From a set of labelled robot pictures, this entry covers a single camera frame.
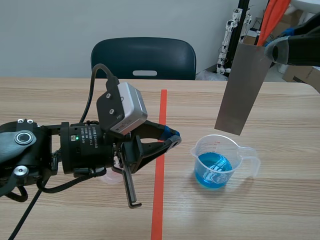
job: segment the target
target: wooden table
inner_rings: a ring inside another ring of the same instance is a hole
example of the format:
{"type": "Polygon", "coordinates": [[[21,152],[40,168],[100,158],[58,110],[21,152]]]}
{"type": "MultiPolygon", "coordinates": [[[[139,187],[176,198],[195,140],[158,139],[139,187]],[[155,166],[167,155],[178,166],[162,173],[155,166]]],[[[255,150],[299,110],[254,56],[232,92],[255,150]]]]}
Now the wooden table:
{"type": "MultiPolygon", "coordinates": [[[[165,155],[164,240],[319,240],[320,96],[302,83],[263,84],[241,136],[214,129],[225,82],[129,80],[141,90],[148,119],[159,118],[160,91],[168,89],[167,124],[182,143],[165,155]],[[257,178],[244,164],[226,187],[210,191],[194,178],[190,149],[202,136],[222,134],[257,149],[257,178]]],[[[0,78],[0,124],[19,118],[40,125],[79,121],[88,79],[0,78]]],[[[105,91],[96,81],[93,102],[105,91]]],[[[87,116],[97,120],[95,104],[87,116]]],[[[59,138],[53,139],[54,149],[59,138]]],[[[53,187],[73,179],[59,174],[53,187]]],[[[155,161],[133,175],[138,202],[129,209],[122,183],[90,179],[56,194],[43,193],[16,239],[149,240],[155,161]]],[[[28,186],[29,198],[36,186],[28,186]]],[[[7,239],[30,199],[0,198],[0,239],[7,239]]]]}

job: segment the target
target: chair backrest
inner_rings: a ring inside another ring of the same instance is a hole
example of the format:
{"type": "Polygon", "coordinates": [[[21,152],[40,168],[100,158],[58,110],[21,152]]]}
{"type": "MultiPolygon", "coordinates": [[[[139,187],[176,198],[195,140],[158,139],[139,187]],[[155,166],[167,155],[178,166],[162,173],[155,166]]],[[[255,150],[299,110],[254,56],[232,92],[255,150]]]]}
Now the chair backrest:
{"type": "MultiPolygon", "coordinates": [[[[182,40],[160,37],[124,37],[99,42],[91,53],[91,67],[106,65],[119,79],[195,80],[196,54],[182,40]],[[156,71],[156,75],[134,75],[156,71]]],[[[97,78],[106,78],[98,70],[97,78]]]]}

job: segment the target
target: red tape line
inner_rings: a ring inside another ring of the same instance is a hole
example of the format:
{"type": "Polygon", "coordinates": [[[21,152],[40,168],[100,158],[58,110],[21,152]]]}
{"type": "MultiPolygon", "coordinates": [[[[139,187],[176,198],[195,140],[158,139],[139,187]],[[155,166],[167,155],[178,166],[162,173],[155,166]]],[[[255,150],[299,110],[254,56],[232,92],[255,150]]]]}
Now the red tape line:
{"type": "MultiPolygon", "coordinates": [[[[166,125],[167,118],[167,89],[161,90],[159,123],[166,125]]],[[[151,240],[162,240],[164,214],[164,182],[165,155],[161,155],[155,162],[154,194],[151,225],[151,240]]]]}

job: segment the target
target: metal sheet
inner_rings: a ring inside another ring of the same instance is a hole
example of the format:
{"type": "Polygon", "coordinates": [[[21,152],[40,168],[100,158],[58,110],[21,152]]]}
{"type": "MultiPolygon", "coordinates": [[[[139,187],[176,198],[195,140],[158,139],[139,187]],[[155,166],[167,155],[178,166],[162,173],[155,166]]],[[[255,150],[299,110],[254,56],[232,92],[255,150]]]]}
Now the metal sheet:
{"type": "Polygon", "coordinates": [[[214,128],[240,135],[271,60],[262,46],[239,43],[214,128]]]}

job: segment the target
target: white wall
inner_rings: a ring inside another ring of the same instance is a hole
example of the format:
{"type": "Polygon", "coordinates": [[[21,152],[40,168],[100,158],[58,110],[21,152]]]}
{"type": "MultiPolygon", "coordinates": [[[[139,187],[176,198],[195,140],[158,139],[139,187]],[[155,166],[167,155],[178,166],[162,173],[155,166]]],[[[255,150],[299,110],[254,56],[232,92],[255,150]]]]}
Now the white wall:
{"type": "MultiPolygon", "coordinates": [[[[267,0],[251,2],[253,15],[261,15],[267,0]]],[[[0,76],[86,78],[95,44],[119,37],[187,41],[201,71],[217,62],[237,6],[237,0],[3,0],[0,76]]]]}

